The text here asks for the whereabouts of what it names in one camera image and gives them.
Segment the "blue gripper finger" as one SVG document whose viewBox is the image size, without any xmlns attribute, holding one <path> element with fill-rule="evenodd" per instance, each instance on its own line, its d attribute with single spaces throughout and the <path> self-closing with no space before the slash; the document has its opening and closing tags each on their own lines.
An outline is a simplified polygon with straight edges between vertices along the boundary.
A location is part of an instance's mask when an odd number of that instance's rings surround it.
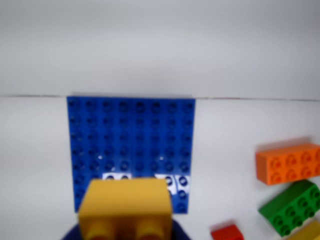
<svg viewBox="0 0 320 240">
<path fill-rule="evenodd" d="M 61 240 L 81 240 L 81 230 L 78 224 L 70 229 Z"/>
<path fill-rule="evenodd" d="M 176 220 L 172 220 L 171 240 L 191 240 Z"/>
</svg>

